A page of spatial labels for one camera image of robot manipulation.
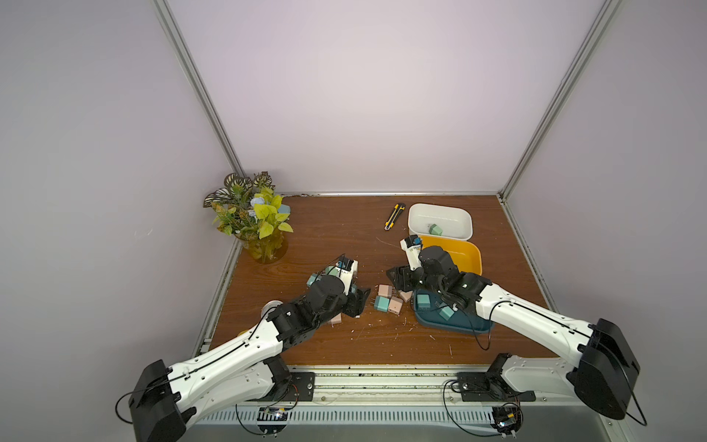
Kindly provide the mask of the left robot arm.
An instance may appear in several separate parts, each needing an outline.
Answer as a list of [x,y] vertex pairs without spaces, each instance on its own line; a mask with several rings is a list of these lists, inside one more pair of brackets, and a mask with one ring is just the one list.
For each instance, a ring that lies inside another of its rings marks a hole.
[[350,277],[322,276],[299,298],[274,306],[243,335],[172,366],[146,366],[125,394],[138,441],[177,441],[198,420],[231,405],[286,391],[291,373],[281,354],[307,342],[336,316],[363,313],[367,289]]

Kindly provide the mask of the green plug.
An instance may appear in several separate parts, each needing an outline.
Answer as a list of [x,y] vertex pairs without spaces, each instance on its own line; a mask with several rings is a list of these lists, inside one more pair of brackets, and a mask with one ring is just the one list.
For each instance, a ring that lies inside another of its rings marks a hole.
[[438,226],[438,224],[431,224],[428,233],[432,236],[441,236],[443,234],[443,228]]

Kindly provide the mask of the teal plug bottom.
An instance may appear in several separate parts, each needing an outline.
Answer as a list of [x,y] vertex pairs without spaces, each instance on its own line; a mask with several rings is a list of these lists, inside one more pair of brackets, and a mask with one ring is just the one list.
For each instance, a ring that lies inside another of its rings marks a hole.
[[439,310],[439,315],[440,317],[448,322],[451,320],[451,318],[454,316],[455,311],[454,309],[451,309],[450,307],[443,307],[442,309]]

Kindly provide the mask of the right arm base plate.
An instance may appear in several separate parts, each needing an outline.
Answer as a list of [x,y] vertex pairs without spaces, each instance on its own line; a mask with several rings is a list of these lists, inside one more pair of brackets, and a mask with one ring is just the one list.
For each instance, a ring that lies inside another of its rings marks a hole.
[[497,403],[531,403],[536,401],[535,392],[514,390],[499,375],[482,372],[460,372],[451,387],[461,395],[462,401],[497,401]]

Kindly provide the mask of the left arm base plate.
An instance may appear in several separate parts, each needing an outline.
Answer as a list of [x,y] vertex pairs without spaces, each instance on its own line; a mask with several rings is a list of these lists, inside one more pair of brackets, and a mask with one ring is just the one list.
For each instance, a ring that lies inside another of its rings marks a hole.
[[294,401],[313,401],[316,386],[316,374],[314,372],[295,372],[289,380],[275,384],[274,388],[268,392],[263,401],[270,403],[293,403]]

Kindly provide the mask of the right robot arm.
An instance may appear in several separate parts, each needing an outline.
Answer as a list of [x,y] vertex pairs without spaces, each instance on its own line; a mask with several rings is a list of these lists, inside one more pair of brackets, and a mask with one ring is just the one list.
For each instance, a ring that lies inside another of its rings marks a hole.
[[440,296],[455,312],[501,324],[544,346],[568,363],[568,382],[580,401],[614,420],[629,417],[640,364],[622,329],[609,320],[595,323],[565,317],[506,291],[490,279],[461,272],[439,246],[401,242],[408,263],[388,270],[403,291],[423,289]]

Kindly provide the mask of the teal plug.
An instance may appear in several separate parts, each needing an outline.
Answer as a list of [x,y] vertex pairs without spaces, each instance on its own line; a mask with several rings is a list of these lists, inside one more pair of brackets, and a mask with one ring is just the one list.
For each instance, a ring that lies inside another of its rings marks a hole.
[[382,296],[377,296],[374,303],[376,311],[388,312],[390,309],[390,299]]
[[443,307],[442,309],[439,310],[439,315],[440,317],[448,322],[451,320],[451,318],[454,316],[455,311],[454,309],[451,309],[450,307]]
[[431,301],[427,294],[417,294],[415,296],[415,305],[418,311],[428,311],[431,309]]

